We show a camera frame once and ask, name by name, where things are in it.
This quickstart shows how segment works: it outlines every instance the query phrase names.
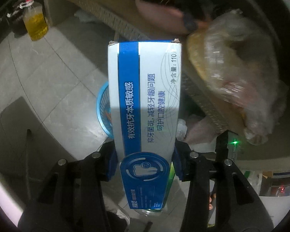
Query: cardboard box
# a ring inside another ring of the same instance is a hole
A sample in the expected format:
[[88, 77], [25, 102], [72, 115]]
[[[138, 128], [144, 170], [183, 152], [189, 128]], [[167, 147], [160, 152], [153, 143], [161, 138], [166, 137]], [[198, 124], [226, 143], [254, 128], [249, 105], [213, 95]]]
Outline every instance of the cardboard box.
[[114, 141], [133, 209], [162, 207], [175, 144], [181, 58], [178, 41], [108, 46]]

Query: shelf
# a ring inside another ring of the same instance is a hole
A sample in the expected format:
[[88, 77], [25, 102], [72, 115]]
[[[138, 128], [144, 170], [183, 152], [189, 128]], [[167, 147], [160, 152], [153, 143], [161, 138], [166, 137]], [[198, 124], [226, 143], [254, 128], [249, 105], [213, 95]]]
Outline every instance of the shelf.
[[239, 134], [243, 133], [244, 126], [241, 116], [232, 109], [229, 103], [215, 97], [206, 88], [204, 82], [189, 62], [185, 48], [185, 37], [178, 37], [152, 26], [139, 14], [135, 0], [68, 1], [89, 11], [128, 40], [179, 38], [183, 43], [184, 74], [182, 76], [182, 88], [212, 118], [219, 132], [230, 129]]
[[211, 117], [217, 131], [223, 132], [229, 129], [240, 135], [243, 150], [239, 153], [237, 165], [247, 170], [285, 171], [290, 169], [290, 164], [285, 163], [290, 159], [290, 136], [288, 136], [290, 134], [290, 106], [280, 119], [280, 125], [274, 129], [272, 135], [269, 135], [267, 143], [261, 146], [250, 145], [243, 137], [244, 124], [240, 114], [231, 104], [217, 98], [208, 90], [189, 62], [185, 37], [178, 37], [152, 26], [139, 14], [135, 0], [67, 1], [89, 11], [128, 40], [179, 38], [183, 44], [182, 89], [206, 115]]

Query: screw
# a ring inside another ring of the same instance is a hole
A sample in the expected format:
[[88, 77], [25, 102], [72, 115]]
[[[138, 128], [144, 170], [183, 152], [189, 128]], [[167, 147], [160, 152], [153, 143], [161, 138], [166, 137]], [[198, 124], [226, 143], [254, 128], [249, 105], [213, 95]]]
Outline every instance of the screw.
[[195, 152], [195, 151], [192, 151], [190, 153], [190, 157], [193, 158], [193, 159], [195, 159], [195, 158], [198, 158], [199, 157], [199, 154], [197, 152]]
[[230, 159], [225, 159], [224, 160], [224, 164], [227, 165], [227, 166], [231, 166], [233, 164], [233, 162]]
[[97, 159], [97, 158], [100, 158], [101, 153], [99, 153], [99, 152], [94, 152], [91, 156], [92, 156], [92, 158]]
[[60, 159], [60, 160], [58, 161], [58, 165], [59, 165], [59, 166], [63, 166], [66, 162], [67, 162], [67, 161], [66, 161], [65, 159]]

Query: blue stripe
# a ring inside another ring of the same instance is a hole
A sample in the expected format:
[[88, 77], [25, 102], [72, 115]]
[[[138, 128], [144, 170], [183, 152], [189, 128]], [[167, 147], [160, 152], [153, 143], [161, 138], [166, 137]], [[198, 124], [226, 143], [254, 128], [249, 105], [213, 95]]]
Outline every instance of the blue stripe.
[[[138, 42], [119, 44], [118, 55], [118, 88], [121, 130], [125, 148], [125, 156], [141, 151], [141, 112], [140, 112], [140, 68], [138, 57]], [[133, 83], [133, 113], [134, 138], [129, 138], [127, 124], [126, 86]]]
[[156, 42], [159, 42], [159, 43], [170, 43], [172, 41], [174, 41], [174, 39], [173, 40], [144, 40], [144, 41], [139, 41], [139, 42], [131, 41], [129, 43], [144, 43], [144, 42], [145, 43], [146, 42], [152, 42], [152, 43], [156, 43]]
[[288, 174], [290, 174], [290, 172], [285, 172], [285, 173], [273, 173], [273, 175], [277, 175], [277, 176], [278, 176], [278, 175], [279, 175], [279, 176], [280, 176], [280, 175], [288, 175]]

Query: cooking oil bottle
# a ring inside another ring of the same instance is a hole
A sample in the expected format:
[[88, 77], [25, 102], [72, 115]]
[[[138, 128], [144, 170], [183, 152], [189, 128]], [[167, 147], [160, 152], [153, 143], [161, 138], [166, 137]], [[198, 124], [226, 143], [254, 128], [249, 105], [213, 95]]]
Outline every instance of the cooking oil bottle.
[[23, 20], [32, 41], [39, 40], [48, 31], [48, 26], [42, 12], [42, 5], [34, 0], [26, 0], [19, 7], [26, 7]]

